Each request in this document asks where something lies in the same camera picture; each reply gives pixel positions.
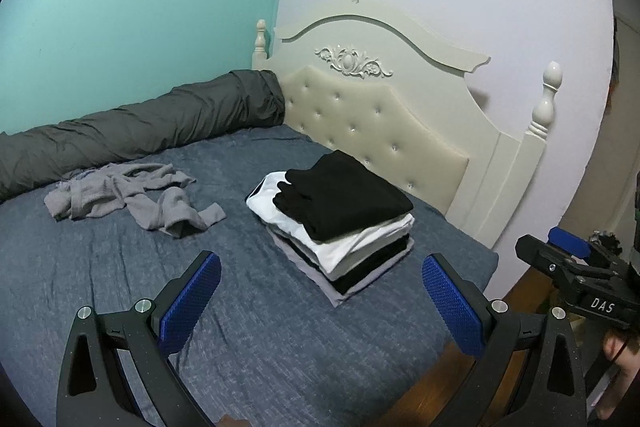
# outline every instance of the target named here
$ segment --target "bed post finial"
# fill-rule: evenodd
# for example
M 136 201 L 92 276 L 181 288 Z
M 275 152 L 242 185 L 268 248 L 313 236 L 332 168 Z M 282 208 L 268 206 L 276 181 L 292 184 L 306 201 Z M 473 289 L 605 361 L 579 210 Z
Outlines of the bed post finial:
M 549 126 L 556 117 L 554 97 L 562 84 L 562 68 L 557 62 L 550 62 L 542 74 L 542 99 L 533 109 L 529 131 L 546 138 Z
M 264 19 L 260 19 L 255 25 L 256 30 L 256 38 L 255 38 L 255 49 L 254 49 L 254 60 L 253 60 L 253 68 L 254 70 L 260 69 L 259 62 L 267 59 L 267 50 L 266 45 L 267 41 L 264 38 L 264 32 L 267 29 L 267 23 Z

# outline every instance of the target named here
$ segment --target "bedsheet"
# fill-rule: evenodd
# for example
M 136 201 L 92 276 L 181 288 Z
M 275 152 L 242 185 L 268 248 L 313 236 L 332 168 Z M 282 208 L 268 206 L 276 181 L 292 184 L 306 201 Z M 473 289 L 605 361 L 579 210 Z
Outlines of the bedsheet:
M 142 230 L 124 211 L 57 223 L 43 203 L 51 185 L 0 205 L 0 363 L 43 426 L 55 425 L 76 310 L 116 312 L 153 298 L 201 250 L 220 256 L 222 282 L 171 360 L 212 421 L 228 413 L 252 426 L 357 426 L 400 398 L 450 338 L 422 286 L 422 260 L 441 251 L 484 288 L 497 255 L 412 198 L 412 252 L 334 309 L 244 204 L 268 172 L 309 168 L 326 152 L 277 126 L 148 156 L 197 178 L 186 188 L 196 208 L 217 201 L 227 213 L 183 239 Z M 161 426 L 127 357 L 124 365 L 146 419 Z

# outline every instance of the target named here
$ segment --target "white headboard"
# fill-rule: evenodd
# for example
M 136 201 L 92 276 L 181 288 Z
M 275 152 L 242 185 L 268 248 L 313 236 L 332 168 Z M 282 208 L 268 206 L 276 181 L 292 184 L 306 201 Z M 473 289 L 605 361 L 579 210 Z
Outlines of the white headboard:
M 465 71 L 488 61 L 437 37 L 402 12 L 351 0 L 275 29 L 267 58 L 257 25 L 253 68 L 278 75 L 285 123 L 435 206 L 492 247 L 535 172 L 562 82 L 552 62 L 522 139 L 494 126 Z

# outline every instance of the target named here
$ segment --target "metal screw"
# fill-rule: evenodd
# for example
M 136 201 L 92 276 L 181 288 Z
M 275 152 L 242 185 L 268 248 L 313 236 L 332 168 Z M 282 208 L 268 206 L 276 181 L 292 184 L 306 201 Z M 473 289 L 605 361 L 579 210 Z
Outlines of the metal screw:
M 136 302 L 136 311 L 139 313 L 144 313 L 151 308 L 151 301 L 149 299 L 140 299 Z
M 551 310 L 551 314 L 556 319 L 564 319 L 566 317 L 566 313 L 564 313 L 564 310 L 562 308 L 558 308 L 557 306 Z
M 85 319 L 89 315 L 91 315 L 91 308 L 89 308 L 89 306 L 82 306 L 82 308 L 80 308 L 78 310 L 78 318 L 79 319 Z
M 497 313 L 504 313 L 505 311 L 507 311 L 509 309 L 509 307 L 507 306 L 507 303 L 504 301 L 493 301 L 491 303 L 491 308 L 494 309 L 495 312 Z

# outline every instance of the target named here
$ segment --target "blue textured pad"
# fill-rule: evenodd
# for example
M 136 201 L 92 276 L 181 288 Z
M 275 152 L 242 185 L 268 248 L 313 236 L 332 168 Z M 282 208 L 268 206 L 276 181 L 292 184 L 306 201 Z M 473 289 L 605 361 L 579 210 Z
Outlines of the blue textured pad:
M 481 358 L 484 340 L 480 319 L 431 255 L 422 263 L 422 283 L 460 351 Z
M 548 241 L 554 247 L 575 255 L 579 259 L 586 259 L 591 254 L 589 243 L 559 227 L 553 227 L 549 230 Z
M 160 321 L 158 349 L 168 357 L 180 351 L 220 283 L 222 264 L 211 253 L 189 279 Z

